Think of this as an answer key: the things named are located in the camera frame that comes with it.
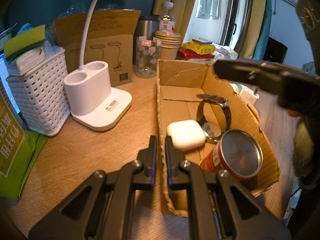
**tin can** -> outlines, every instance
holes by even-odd
[[[244,131],[226,131],[200,167],[206,171],[228,170],[236,179],[243,181],[258,174],[263,155],[257,141]]]

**woven basket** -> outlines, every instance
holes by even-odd
[[[29,129],[47,136],[56,135],[70,114],[63,87],[63,78],[68,74],[64,52],[23,76],[6,79]]]

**white desk lamp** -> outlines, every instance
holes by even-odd
[[[79,69],[68,74],[63,82],[75,120],[96,130],[114,127],[132,102],[130,93],[111,87],[108,63],[92,61],[84,64],[84,51],[89,24],[98,0],[92,0],[80,49]]]

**green bag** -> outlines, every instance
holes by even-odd
[[[24,131],[20,117],[2,88],[0,82],[0,196],[17,199],[48,138]]]

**paper cup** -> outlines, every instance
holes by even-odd
[[[171,49],[171,48],[173,48],[173,49],[175,49],[175,48],[179,48],[180,47],[180,44],[166,44],[166,43],[162,43],[162,46],[161,46],[162,48],[169,48],[169,49]]]
[[[156,36],[162,36],[162,37],[167,37],[167,38],[181,38],[181,35],[179,33],[171,33],[168,31],[157,31],[155,33]]]
[[[178,48],[161,47],[160,59],[176,59]]]
[[[165,44],[180,44],[181,41],[164,41],[164,40],[162,40],[162,43],[165,43]]]
[[[181,41],[181,39],[180,38],[166,38],[166,37],[161,37],[161,36],[157,36],[157,35],[155,35],[155,37],[157,37],[157,38],[159,38],[159,39],[161,39],[161,40],[163,40],[163,41]]]

